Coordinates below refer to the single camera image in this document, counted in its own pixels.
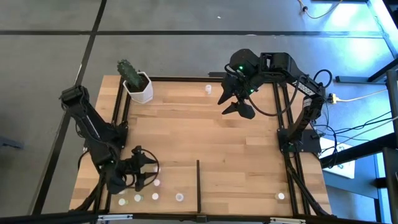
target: cactus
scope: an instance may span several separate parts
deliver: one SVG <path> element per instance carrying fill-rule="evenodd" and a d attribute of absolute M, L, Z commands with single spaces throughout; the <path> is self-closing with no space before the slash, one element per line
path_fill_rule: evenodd
<path fill-rule="evenodd" d="M 118 72 L 127 81 L 129 86 L 133 89 L 142 91 L 144 86 L 144 81 L 141 76 L 138 75 L 136 69 L 130 64 L 126 59 L 118 61 Z"/>

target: metal bracket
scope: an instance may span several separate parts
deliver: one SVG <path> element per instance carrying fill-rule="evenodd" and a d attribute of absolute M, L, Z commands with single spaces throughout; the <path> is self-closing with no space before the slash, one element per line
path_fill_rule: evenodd
<path fill-rule="evenodd" d="M 208 222 L 206 215 L 197 215 L 197 223 L 206 223 L 206 222 Z"/>
<path fill-rule="evenodd" d="M 321 152 L 321 145 L 319 139 L 313 139 L 312 135 L 316 134 L 314 130 L 306 129 L 303 131 L 304 145 L 289 147 L 287 142 L 287 129 L 280 128 L 277 130 L 279 150 L 282 152 Z"/>
<path fill-rule="evenodd" d="M 281 224 L 305 224 L 305 220 L 298 220 L 293 218 L 272 218 L 270 223 L 281 223 Z"/>
<path fill-rule="evenodd" d="M 110 221 L 110 220 L 129 220 L 132 219 L 132 214 L 127 215 L 99 215 L 98 221 Z"/>

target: wooden tabletop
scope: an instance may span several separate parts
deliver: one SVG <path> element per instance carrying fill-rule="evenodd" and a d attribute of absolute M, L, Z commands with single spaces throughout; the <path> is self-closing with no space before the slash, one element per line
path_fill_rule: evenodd
<path fill-rule="evenodd" d="M 96 110 L 107 122 L 111 121 L 119 79 L 120 76 L 104 76 L 99 91 Z M 144 199 L 141 202 L 134 201 L 137 193 L 133 189 L 122 195 L 113 195 L 111 213 L 196 212 L 196 160 L 199 160 L 202 213 L 292 215 L 286 169 L 276 135 L 279 127 L 276 117 L 257 113 L 254 119 L 249 120 L 237 113 L 222 115 L 231 101 L 217 105 L 222 93 L 219 83 L 152 84 L 152 101 L 144 105 L 133 101 L 130 104 L 129 135 L 121 157 L 130 157 L 131 149 L 136 145 L 153 152 L 160 161 L 161 184 L 142 190 L 140 194 Z M 210 95 L 205 92 L 207 84 L 212 85 Z M 292 91 L 293 88 L 289 88 L 290 96 Z M 298 94 L 293 103 L 294 119 L 302 109 L 302 98 L 303 95 Z M 264 111 L 276 112 L 271 84 L 261 86 L 252 99 Z M 319 161 L 312 154 L 300 155 L 306 186 L 323 209 L 331 212 Z M 152 170 L 153 167 L 147 166 L 146 169 Z M 70 208 L 79 206 L 97 182 L 97 171 L 90 155 L 87 155 L 81 162 Z M 285 194 L 285 200 L 275 199 L 279 192 Z M 159 194 L 158 200 L 152 200 L 153 193 Z M 175 200 L 176 193 L 184 194 L 183 202 Z M 297 186 L 296 196 L 299 211 L 303 213 Z M 129 203 L 118 205 L 121 198 Z"/>

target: potted cactus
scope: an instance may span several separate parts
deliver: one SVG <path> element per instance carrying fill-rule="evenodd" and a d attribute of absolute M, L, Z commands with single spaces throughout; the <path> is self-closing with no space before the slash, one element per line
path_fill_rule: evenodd
<path fill-rule="evenodd" d="M 118 61 L 118 72 L 124 78 L 123 86 L 132 100 L 144 104 L 153 99 L 152 82 L 145 72 L 136 72 L 126 59 Z"/>

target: gray floor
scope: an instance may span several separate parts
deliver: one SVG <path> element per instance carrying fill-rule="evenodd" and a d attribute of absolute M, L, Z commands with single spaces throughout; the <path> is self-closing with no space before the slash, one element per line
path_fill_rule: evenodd
<path fill-rule="evenodd" d="M 324 2 L 304 2 L 312 14 L 320 14 L 330 7 Z M 3 0 L 0 2 L 0 29 L 90 30 L 99 5 L 99 0 Z M 108 1 L 99 29 L 378 31 L 365 4 L 343 3 L 333 14 L 311 20 L 300 15 L 296 0 L 254 0 L 249 4 L 242 0 Z M 75 81 L 87 41 L 86 36 L 0 35 L 0 135 L 25 144 L 23 150 L 8 147 L 0 150 L 0 178 L 4 180 L 0 184 L 2 217 L 29 212 L 62 116 L 58 97 Z M 334 76 L 368 76 L 393 59 L 383 39 L 100 36 L 96 38 L 83 84 L 90 91 L 91 102 L 95 103 L 102 76 L 117 74 L 116 62 L 121 58 L 129 59 L 138 69 L 153 76 L 205 77 L 208 72 L 222 71 L 230 55 L 241 48 L 250 48 L 257 54 L 287 52 L 301 70 L 311 75 L 327 68 Z M 327 92 L 347 99 L 383 88 L 333 83 Z M 330 126 L 340 129 L 362 124 L 390 109 L 387 93 L 381 93 L 364 100 L 333 105 L 329 110 Z M 74 121 L 68 129 L 45 213 L 68 209 L 83 144 L 73 126 Z M 372 139 L 391 131 L 391 126 L 385 126 L 361 138 Z M 368 198 L 331 188 L 328 193 L 335 215 L 375 219 L 370 215 L 373 201 Z M 359 211 L 356 209 L 358 204 L 368 205 L 367 209 Z"/>

